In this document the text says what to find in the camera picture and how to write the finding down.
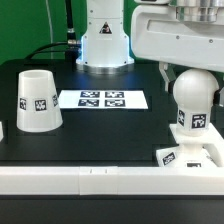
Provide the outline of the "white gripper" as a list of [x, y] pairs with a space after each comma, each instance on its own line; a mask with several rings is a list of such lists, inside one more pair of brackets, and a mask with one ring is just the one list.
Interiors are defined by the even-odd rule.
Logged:
[[224, 72], [224, 0], [134, 0], [131, 48], [159, 61], [165, 90], [174, 65]]

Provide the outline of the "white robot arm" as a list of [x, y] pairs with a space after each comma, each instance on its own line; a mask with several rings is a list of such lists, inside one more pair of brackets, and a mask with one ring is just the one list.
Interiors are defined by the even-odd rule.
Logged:
[[129, 57], [157, 61], [167, 83], [181, 65], [224, 73], [224, 0], [134, 0], [131, 33], [123, 31], [123, 0], [87, 0], [87, 30], [78, 67], [112, 73]]

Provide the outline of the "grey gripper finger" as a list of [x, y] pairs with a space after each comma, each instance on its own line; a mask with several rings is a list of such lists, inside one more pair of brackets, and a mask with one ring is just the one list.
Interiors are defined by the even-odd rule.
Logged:
[[224, 107], [224, 87], [214, 93], [213, 104]]

